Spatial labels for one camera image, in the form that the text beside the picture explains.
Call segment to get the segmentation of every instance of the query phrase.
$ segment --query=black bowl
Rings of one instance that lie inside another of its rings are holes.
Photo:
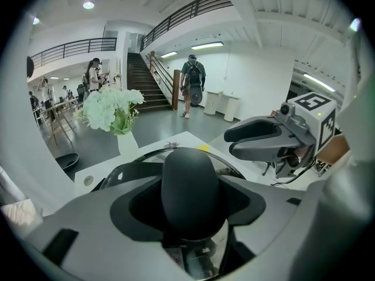
[[[80,160],[80,156],[78,153],[69,153],[58,158],[55,158],[59,166],[64,170],[64,172],[71,170],[74,168],[78,161]]]

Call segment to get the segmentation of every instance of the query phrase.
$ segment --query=man with backpack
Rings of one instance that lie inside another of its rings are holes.
[[[33,92],[32,91],[29,91],[29,96],[30,96],[30,103],[31,103],[31,108],[33,109],[33,112],[34,110],[39,107],[39,100],[38,98],[36,98],[34,95],[33,95]],[[36,113],[34,114],[34,119],[36,121],[36,118],[39,117],[38,119],[38,124],[41,124],[42,121],[40,120],[40,111],[36,111]]]
[[[185,100],[185,111],[181,115],[182,118],[190,118],[190,101],[194,104],[201,102],[205,81],[204,65],[197,61],[194,54],[189,55],[187,62],[183,64],[180,77],[180,89]]]

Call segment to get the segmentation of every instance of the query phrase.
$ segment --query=metal railing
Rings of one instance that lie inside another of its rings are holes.
[[[148,35],[143,38],[141,44],[141,51],[150,45],[158,37],[162,36],[167,31],[180,25],[181,23],[199,16],[205,12],[210,12],[215,9],[233,6],[230,0],[195,0],[178,11],[170,15],[162,21],[157,27],[152,29]]]
[[[163,81],[165,87],[172,94],[173,77],[167,72],[166,68],[164,68],[163,64],[155,56],[146,55],[146,58],[149,61],[150,72],[158,72],[161,81]]]
[[[163,64],[155,57],[154,51],[151,51],[150,54],[147,54],[146,59],[148,60],[147,66],[149,67],[151,74],[154,75],[154,72],[158,72],[161,81],[165,84],[165,87],[172,95],[172,99],[169,100],[163,92],[164,96],[170,102],[172,108],[174,110],[177,110],[180,84],[180,70],[174,70],[172,77],[168,73],[166,68],[163,66]]]
[[[115,51],[116,37],[98,37],[95,39],[76,40],[53,48],[44,50],[31,58],[34,61],[34,68],[39,68],[55,60],[64,59],[69,56],[91,53],[98,51]]]

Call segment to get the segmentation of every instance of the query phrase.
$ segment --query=stair railing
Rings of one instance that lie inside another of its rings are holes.
[[[116,51],[116,44],[116,37],[76,40],[74,42],[60,44],[56,47],[39,52],[31,56],[31,59],[34,61],[34,68],[39,68],[53,61],[65,59],[77,54]]]
[[[174,110],[178,108],[178,94],[179,94],[179,83],[180,83],[180,70],[173,71],[173,77],[168,73],[163,64],[155,56],[155,52],[151,51],[150,54],[146,55],[149,61],[149,69],[154,77],[154,73],[158,72],[161,81],[165,84],[165,87],[172,95],[171,106]]]

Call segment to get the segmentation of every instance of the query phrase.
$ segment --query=white flower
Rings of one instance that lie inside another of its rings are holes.
[[[120,91],[103,86],[100,92],[92,92],[88,96],[79,115],[88,120],[88,126],[93,129],[100,128],[105,131],[112,130],[115,134],[125,134],[131,130],[135,116],[139,113],[135,110],[129,114],[130,104],[143,102],[144,98],[140,91]]]

